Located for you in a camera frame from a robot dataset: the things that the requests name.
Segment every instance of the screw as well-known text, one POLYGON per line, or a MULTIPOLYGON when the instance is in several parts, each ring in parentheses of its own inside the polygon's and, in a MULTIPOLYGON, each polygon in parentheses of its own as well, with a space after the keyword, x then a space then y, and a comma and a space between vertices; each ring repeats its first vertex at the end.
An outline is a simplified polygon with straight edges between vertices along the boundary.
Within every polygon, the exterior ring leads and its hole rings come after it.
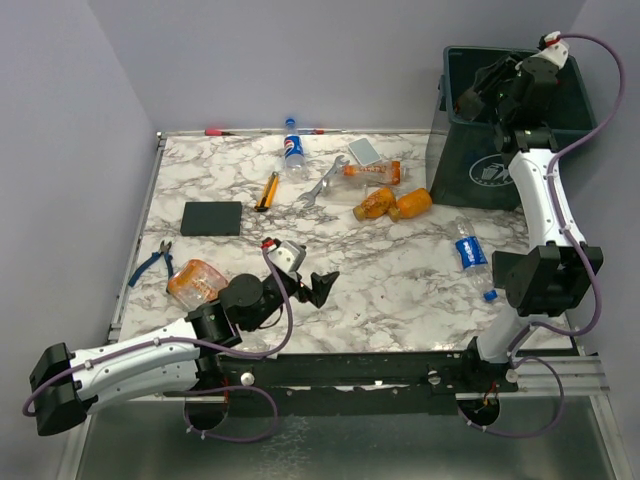
POLYGON ((253 376, 251 372, 244 372, 240 375, 240 383, 244 386, 253 385, 256 382, 256 377, 253 376))
POLYGON ((439 385, 441 380, 442 379, 438 375, 438 372, 436 372, 435 370, 430 370, 429 373, 427 373, 427 381, 431 385, 433 385, 433 386, 439 385))
POLYGON ((518 381, 518 372, 516 372, 513 368, 510 368, 509 370, 507 370, 504 378, 509 383, 516 383, 518 381))

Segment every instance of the red marker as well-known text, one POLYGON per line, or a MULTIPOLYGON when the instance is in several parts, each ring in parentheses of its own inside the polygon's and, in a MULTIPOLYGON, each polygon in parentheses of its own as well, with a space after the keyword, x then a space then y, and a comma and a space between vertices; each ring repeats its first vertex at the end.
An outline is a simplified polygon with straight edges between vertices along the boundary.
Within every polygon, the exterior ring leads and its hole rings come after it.
POLYGON ((217 128, 207 128, 204 131, 207 137, 229 137, 235 135, 235 133, 225 132, 224 130, 218 130, 217 128))

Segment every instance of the pliers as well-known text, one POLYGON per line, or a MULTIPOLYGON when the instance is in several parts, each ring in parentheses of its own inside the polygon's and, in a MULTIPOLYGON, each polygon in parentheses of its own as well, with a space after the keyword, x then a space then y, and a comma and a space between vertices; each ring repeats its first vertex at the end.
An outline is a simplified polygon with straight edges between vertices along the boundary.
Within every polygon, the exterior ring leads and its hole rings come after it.
POLYGON ((158 249, 158 251, 153 252, 151 254, 151 257, 149 257, 149 259, 146 262, 144 262, 142 265, 136 268, 136 271, 133 272, 133 275, 131 275, 131 278, 129 279, 129 283, 127 285, 129 285, 130 287, 133 287, 138 281, 138 279, 140 278, 140 276, 144 273, 144 271, 147 268, 149 268, 151 265, 156 263, 156 261, 161 256, 164 257, 164 262, 167 264, 167 272, 169 274, 169 279, 171 279, 171 277, 173 277, 173 265, 171 264, 171 260, 173 260, 173 257, 169 254, 169 250, 171 250, 171 243, 172 242, 164 243, 164 240, 163 240, 160 243, 160 248, 158 249))

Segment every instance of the white wall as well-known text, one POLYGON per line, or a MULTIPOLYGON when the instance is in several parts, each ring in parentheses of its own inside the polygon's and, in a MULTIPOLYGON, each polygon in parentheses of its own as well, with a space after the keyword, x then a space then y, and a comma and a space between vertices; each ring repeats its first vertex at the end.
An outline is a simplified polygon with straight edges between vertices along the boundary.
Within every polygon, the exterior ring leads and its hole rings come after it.
POLYGON ((82 0, 0 16, 0 478, 54 478, 64 435, 20 415, 42 350, 106 338, 154 129, 82 0))
MULTIPOLYGON (((604 309, 600 325, 586 339, 598 351, 612 388, 612 404, 629 460, 640 478, 640 50, 637 0, 589 0, 572 31, 590 33, 610 42, 627 67, 628 90, 618 116, 584 155, 563 171, 574 216, 590 244, 604 251, 598 275, 604 309)), ((613 61, 597 45, 571 41, 599 119, 611 109, 618 90, 613 61)), ((571 319, 591 319, 589 293, 571 319)))
POLYGON ((535 47, 583 3, 89 0, 162 130, 430 127, 444 47, 535 47))

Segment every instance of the bottle label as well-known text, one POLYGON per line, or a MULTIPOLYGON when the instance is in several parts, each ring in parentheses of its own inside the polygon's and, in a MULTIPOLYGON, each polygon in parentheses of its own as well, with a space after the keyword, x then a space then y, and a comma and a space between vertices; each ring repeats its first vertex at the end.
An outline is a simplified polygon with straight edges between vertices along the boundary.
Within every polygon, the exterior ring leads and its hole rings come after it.
POLYGON ((284 158, 295 154, 304 155, 302 152, 302 143, 298 135, 289 135, 284 139, 284 158))
POLYGON ((486 265, 487 257, 484 256, 482 248, 476 237, 467 237, 456 242, 456 249, 462 259, 462 268, 467 269, 474 265, 486 265))

